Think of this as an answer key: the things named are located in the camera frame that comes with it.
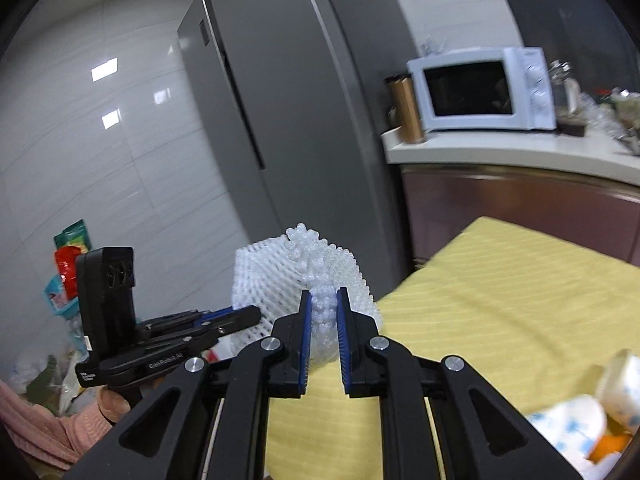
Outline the pink left sleeve forearm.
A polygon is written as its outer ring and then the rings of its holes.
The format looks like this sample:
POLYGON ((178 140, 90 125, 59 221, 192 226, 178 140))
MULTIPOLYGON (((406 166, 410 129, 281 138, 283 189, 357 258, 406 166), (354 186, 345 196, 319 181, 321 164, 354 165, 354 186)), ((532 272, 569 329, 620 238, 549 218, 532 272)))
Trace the pink left sleeve forearm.
POLYGON ((75 465, 113 427, 96 402, 78 414, 58 417, 42 405, 29 404, 5 382, 1 422, 21 452, 62 471, 75 465))

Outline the left hand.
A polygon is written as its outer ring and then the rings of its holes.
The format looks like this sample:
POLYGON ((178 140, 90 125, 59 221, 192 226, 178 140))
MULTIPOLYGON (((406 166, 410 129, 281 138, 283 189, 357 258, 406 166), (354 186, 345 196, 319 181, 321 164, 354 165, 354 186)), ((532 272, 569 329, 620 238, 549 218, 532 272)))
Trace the left hand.
POLYGON ((121 394, 107 387, 99 388, 96 403, 103 417, 112 425, 117 424, 130 412, 128 401, 121 394))

